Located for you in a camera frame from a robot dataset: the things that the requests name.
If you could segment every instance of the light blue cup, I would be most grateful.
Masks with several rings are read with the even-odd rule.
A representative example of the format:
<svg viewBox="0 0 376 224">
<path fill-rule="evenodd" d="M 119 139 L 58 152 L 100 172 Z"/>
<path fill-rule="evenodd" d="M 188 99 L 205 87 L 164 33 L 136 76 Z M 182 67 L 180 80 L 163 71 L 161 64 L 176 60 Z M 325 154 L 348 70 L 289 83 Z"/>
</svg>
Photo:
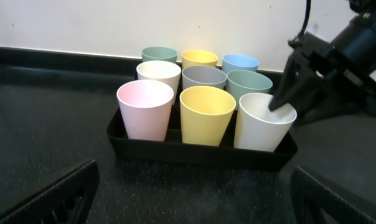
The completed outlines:
<svg viewBox="0 0 376 224">
<path fill-rule="evenodd" d="M 141 55 L 143 62 L 162 60 L 177 63 L 177 51 L 168 47 L 148 47 L 141 52 Z"/>
<path fill-rule="evenodd" d="M 273 82 L 266 76 L 248 70 L 235 70 L 227 74 L 227 92 L 236 102 L 247 93 L 268 93 Z"/>
<path fill-rule="evenodd" d="M 257 71 L 259 64 L 258 60 L 247 55 L 228 54 L 223 57 L 222 70 L 226 74 L 234 70 L 248 70 L 255 72 Z"/>
</svg>

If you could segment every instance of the cup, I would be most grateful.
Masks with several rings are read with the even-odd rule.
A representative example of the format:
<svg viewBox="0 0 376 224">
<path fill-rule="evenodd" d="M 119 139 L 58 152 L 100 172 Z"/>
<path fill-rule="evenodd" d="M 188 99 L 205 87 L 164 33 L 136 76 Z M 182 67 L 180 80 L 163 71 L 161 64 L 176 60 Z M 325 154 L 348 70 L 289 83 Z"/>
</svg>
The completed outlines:
<svg viewBox="0 0 376 224">
<path fill-rule="evenodd" d="M 173 89 L 156 80 L 136 80 L 116 93 L 128 138 L 164 141 Z"/>
<path fill-rule="evenodd" d="M 182 71 L 182 89 L 193 86 L 212 86 L 224 89 L 227 75 L 218 68 L 196 65 Z"/>
<path fill-rule="evenodd" d="M 165 61 L 148 61 L 137 66 L 138 80 L 156 80 L 168 84 L 174 92 L 172 104 L 176 101 L 178 83 L 180 82 L 180 66 Z"/>
<path fill-rule="evenodd" d="M 141 55 L 143 57 L 143 62 L 162 60 L 177 63 L 177 52 L 168 47 L 148 47 L 141 52 Z"/>
<path fill-rule="evenodd" d="M 248 70 L 255 72 L 257 71 L 259 64 L 258 60 L 247 55 L 228 54 L 223 57 L 222 70 L 226 74 L 235 70 Z"/>
<path fill-rule="evenodd" d="M 273 98 L 266 93 L 248 93 L 239 100 L 233 146 L 273 152 L 296 120 L 296 110 L 286 104 L 271 112 L 268 103 Z"/>
<path fill-rule="evenodd" d="M 247 70 L 235 70 L 227 74 L 227 92 L 236 102 L 247 93 L 268 93 L 273 82 L 266 76 Z"/>
<path fill-rule="evenodd" d="M 219 57 L 205 50 L 187 50 L 182 53 L 182 69 L 194 65 L 215 67 Z"/>
<path fill-rule="evenodd" d="M 193 86 L 180 95 L 182 142 L 218 146 L 236 102 L 212 86 Z"/>
</svg>

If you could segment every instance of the black tray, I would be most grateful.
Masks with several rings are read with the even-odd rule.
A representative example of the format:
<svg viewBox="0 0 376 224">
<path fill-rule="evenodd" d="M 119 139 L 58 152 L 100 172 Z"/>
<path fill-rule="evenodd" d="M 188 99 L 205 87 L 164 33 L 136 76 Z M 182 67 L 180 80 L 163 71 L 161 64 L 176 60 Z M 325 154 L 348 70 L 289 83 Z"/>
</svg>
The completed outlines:
<svg viewBox="0 0 376 224">
<path fill-rule="evenodd" d="M 128 139 L 120 109 L 116 111 L 106 131 L 116 155 L 130 159 L 277 171 L 296 154 L 298 148 L 289 133 L 282 139 L 275 152 L 234 149 L 236 121 L 235 111 L 219 147 L 182 143 L 178 102 L 172 106 L 164 142 Z"/>
</svg>

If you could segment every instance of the wall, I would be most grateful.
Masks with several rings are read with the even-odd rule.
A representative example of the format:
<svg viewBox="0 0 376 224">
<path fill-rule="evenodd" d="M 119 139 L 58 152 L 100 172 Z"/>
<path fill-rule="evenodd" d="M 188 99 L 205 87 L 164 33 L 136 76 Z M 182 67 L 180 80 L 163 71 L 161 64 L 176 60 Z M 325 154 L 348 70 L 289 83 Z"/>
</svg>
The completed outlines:
<svg viewBox="0 0 376 224">
<path fill-rule="evenodd" d="M 0 0 L 0 45 L 140 57 L 162 45 L 220 58 L 247 54 L 282 71 L 305 0 Z M 313 0 L 310 24 L 333 39 L 355 14 L 345 0 Z"/>
</svg>

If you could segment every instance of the pink cup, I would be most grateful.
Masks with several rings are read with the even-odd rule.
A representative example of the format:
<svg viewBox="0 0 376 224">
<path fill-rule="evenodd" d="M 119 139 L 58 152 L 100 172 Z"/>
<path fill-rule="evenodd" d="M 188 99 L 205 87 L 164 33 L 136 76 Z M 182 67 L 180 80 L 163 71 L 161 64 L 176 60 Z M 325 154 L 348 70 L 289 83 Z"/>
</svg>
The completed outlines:
<svg viewBox="0 0 376 224">
<path fill-rule="evenodd" d="M 156 80 L 136 80 L 116 93 L 128 138 L 164 141 L 173 89 Z"/>
</svg>

